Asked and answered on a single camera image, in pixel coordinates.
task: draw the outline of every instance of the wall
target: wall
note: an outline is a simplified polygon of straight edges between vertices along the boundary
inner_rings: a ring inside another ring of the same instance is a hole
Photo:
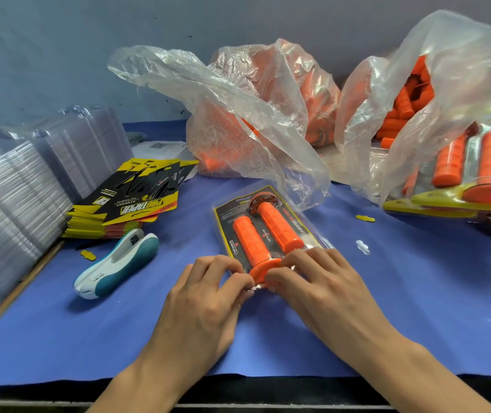
[[[491,0],[0,0],[0,124],[72,103],[113,106],[124,122],[188,116],[108,71],[117,47],[185,49],[208,62],[220,46],[283,37],[339,76],[440,8],[491,24]]]

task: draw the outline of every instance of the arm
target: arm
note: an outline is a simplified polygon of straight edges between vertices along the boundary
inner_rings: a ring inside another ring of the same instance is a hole
[[[223,274],[237,272],[219,288]],[[226,352],[242,304],[254,286],[228,256],[204,256],[188,265],[138,358],[118,374],[89,413],[163,413]]]
[[[491,413],[490,403],[389,323],[337,250],[296,250],[282,260],[282,268],[267,273],[266,281],[401,413]]]

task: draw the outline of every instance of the open plastic bag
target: open plastic bag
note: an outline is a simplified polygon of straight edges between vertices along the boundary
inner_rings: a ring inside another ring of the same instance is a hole
[[[427,55],[435,98],[401,129],[388,153],[371,141],[410,75]],[[420,21],[388,58],[369,57],[349,76],[335,124],[351,187],[382,203],[419,164],[491,107],[491,26],[449,11]]]
[[[300,209],[327,194],[328,169],[305,136],[332,140],[339,90],[298,45],[225,47],[209,66],[183,50],[134,46],[108,68],[184,103],[201,174],[274,180]]]

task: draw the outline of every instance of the teal and white stapler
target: teal and white stapler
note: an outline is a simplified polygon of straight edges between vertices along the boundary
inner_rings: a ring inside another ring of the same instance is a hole
[[[142,229],[131,230],[108,256],[77,277],[74,289],[86,299],[107,296],[153,259],[158,244],[159,240],[153,233],[145,236]]]

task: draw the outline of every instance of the blue table cover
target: blue table cover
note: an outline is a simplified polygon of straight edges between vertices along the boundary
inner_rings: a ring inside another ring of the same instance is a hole
[[[183,136],[183,123],[164,124],[126,129],[157,139]],[[92,263],[70,241],[0,318],[0,385],[95,380],[125,368],[150,337],[184,266],[221,252],[212,203],[250,182],[185,182],[178,208],[146,229],[159,236],[158,256],[108,298],[75,294],[73,281]],[[306,215],[364,278],[391,323],[454,373],[491,375],[491,238],[463,221],[387,215],[347,186],[333,184],[330,194]],[[357,248],[358,239],[370,255]],[[103,258],[114,244],[92,251]],[[212,373],[354,375],[268,291],[244,305],[234,344]]]

